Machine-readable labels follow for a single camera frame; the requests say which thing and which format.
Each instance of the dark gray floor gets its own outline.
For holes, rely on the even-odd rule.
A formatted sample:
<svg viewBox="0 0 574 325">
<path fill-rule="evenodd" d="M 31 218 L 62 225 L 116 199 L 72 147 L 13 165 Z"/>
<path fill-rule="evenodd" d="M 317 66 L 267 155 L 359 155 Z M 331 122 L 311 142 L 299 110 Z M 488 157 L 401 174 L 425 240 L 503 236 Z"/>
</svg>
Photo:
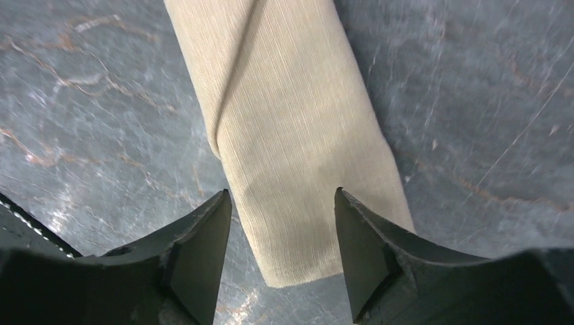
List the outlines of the dark gray floor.
<svg viewBox="0 0 574 325">
<path fill-rule="evenodd" d="M 574 244 L 574 6 L 336 0 L 419 234 Z M 0 0 L 0 191 L 85 254 L 226 186 L 160 0 Z M 265 287 L 234 218 L 216 324 L 350 324 L 341 276 Z"/>
</svg>

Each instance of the ribbed fabric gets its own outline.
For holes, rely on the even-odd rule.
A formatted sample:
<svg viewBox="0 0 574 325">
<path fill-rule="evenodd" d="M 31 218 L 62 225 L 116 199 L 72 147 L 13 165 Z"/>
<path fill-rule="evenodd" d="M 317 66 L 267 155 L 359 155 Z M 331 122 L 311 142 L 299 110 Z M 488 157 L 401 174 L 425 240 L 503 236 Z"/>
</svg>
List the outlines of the ribbed fabric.
<svg viewBox="0 0 574 325">
<path fill-rule="evenodd" d="M 267 285 L 341 273 L 339 186 L 414 231 L 331 0 L 165 2 Z"/>
</svg>

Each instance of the gray marble surface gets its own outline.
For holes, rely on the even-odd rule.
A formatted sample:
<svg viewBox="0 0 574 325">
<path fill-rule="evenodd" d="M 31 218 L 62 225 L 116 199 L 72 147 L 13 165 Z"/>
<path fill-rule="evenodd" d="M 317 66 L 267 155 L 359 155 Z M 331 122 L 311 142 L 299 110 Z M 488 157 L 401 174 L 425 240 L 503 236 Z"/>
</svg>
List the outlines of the gray marble surface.
<svg viewBox="0 0 574 325">
<path fill-rule="evenodd" d="M 574 244 L 574 7 L 336 0 L 419 234 Z M 160 0 L 0 0 L 0 191 L 84 254 L 227 185 Z M 267 288 L 236 217 L 216 324 L 350 324 L 342 276 Z"/>
</svg>

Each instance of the beige cloth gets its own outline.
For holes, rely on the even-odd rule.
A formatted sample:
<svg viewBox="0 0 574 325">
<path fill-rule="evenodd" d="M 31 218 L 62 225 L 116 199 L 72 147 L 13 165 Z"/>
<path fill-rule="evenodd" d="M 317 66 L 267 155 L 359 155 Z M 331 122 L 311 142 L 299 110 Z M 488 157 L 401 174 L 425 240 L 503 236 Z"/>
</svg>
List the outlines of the beige cloth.
<svg viewBox="0 0 574 325">
<path fill-rule="evenodd" d="M 341 273 L 335 189 L 413 231 L 331 0 L 166 0 L 266 283 Z"/>
</svg>

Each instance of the marble tabletop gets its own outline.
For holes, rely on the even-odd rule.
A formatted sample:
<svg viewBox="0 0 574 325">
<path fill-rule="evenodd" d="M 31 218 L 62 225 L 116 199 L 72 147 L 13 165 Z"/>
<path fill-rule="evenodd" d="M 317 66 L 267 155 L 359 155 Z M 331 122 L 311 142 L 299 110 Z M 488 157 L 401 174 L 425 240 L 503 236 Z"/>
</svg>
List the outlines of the marble tabletop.
<svg viewBox="0 0 574 325">
<path fill-rule="evenodd" d="M 336 0 L 418 233 L 574 245 L 574 7 Z M 0 192 L 83 254 L 225 188 L 161 0 L 0 0 Z M 216 324 L 350 324 L 342 276 L 267 288 L 234 215 Z"/>
</svg>

